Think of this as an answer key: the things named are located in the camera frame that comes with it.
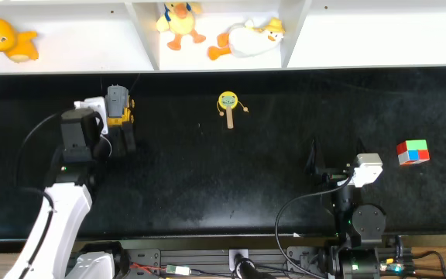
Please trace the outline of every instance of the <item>blue cube face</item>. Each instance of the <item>blue cube face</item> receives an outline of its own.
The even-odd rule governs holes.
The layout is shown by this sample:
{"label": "blue cube face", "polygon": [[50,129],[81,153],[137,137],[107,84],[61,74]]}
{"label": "blue cube face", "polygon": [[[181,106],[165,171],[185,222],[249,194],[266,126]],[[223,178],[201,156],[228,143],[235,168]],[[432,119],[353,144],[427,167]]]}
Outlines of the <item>blue cube face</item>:
{"label": "blue cube face", "polygon": [[409,154],[409,160],[419,160],[419,153],[417,150],[409,150],[407,152]]}

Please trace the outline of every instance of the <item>yellow duck plush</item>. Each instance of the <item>yellow duck plush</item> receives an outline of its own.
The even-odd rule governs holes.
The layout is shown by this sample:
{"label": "yellow duck plush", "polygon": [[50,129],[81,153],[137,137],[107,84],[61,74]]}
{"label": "yellow duck plush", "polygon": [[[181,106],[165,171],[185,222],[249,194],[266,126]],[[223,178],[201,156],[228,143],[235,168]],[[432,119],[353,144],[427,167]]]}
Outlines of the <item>yellow duck plush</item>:
{"label": "yellow duck plush", "polygon": [[202,8],[198,3],[194,2],[166,2],[164,4],[165,12],[158,20],[156,28],[160,32],[168,29],[175,34],[175,39],[168,43],[168,47],[172,50],[180,50],[182,48],[182,37],[190,34],[194,38],[194,43],[202,43],[206,37],[198,34],[195,30],[195,18],[192,12],[200,14]]}
{"label": "yellow duck plush", "polygon": [[36,32],[18,33],[8,22],[0,19],[0,52],[13,62],[20,63],[39,58],[33,38],[37,37]]}

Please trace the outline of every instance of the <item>wooden handle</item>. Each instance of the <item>wooden handle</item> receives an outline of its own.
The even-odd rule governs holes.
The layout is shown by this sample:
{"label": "wooden handle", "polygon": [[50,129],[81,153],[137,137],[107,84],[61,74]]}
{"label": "wooden handle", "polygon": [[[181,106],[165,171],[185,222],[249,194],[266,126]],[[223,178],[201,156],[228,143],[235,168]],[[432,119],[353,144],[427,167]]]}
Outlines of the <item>wooden handle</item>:
{"label": "wooden handle", "polygon": [[231,105],[227,105],[226,107],[226,125],[229,129],[233,129],[233,115]]}

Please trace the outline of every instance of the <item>black table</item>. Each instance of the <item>black table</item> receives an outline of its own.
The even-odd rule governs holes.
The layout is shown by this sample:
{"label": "black table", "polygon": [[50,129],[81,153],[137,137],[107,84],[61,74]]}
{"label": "black table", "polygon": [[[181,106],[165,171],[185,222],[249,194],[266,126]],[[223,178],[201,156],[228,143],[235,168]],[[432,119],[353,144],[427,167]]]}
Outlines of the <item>black table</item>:
{"label": "black table", "polygon": [[[137,77],[0,77],[0,239],[26,238],[39,210],[40,198],[12,185],[28,131],[74,100],[105,95],[110,84],[129,88]],[[250,111],[234,110],[233,130],[215,108],[227,90]],[[314,136],[330,165],[352,162],[357,139],[379,153],[383,173],[362,191],[385,209],[387,233],[446,233],[446,67],[141,74],[132,96],[139,150],[109,162],[81,239],[270,234],[285,202],[316,191],[304,173]],[[431,160],[400,167],[396,145],[414,139],[427,141]],[[43,186],[59,142],[57,120],[30,140],[22,187]],[[318,198],[291,206],[281,226],[335,233]]]}

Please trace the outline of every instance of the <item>colorful cube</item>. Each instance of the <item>colorful cube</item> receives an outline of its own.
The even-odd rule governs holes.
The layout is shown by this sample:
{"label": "colorful cube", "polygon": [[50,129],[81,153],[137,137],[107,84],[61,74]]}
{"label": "colorful cube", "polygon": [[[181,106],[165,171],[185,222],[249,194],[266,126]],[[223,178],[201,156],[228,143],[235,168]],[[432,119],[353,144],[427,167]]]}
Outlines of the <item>colorful cube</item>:
{"label": "colorful cube", "polygon": [[430,152],[427,150],[426,140],[406,140],[396,146],[396,153],[399,155],[401,166],[409,164],[419,164],[430,160]]}

